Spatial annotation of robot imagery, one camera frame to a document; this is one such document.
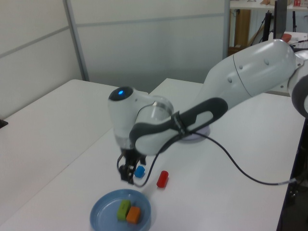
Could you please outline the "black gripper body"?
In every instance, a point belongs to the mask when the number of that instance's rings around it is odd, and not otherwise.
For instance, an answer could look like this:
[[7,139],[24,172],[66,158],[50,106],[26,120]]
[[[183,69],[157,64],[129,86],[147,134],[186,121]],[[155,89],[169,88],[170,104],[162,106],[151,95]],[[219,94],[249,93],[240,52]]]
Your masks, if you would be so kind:
[[141,157],[146,157],[135,149],[121,149],[121,154],[125,158],[125,165],[131,166],[137,165],[140,162]]

